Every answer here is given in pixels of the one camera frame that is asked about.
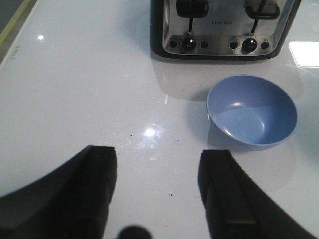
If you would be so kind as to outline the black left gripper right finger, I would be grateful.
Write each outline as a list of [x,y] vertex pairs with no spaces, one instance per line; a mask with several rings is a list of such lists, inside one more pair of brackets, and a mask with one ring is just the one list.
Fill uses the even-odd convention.
[[204,150],[198,186],[213,239],[312,239],[244,172],[228,150]]

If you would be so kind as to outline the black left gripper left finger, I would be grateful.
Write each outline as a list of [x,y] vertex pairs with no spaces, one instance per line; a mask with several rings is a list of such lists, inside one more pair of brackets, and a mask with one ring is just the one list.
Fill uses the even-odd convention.
[[117,181],[113,147],[87,146],[0,199],[3,239],[101,239]]

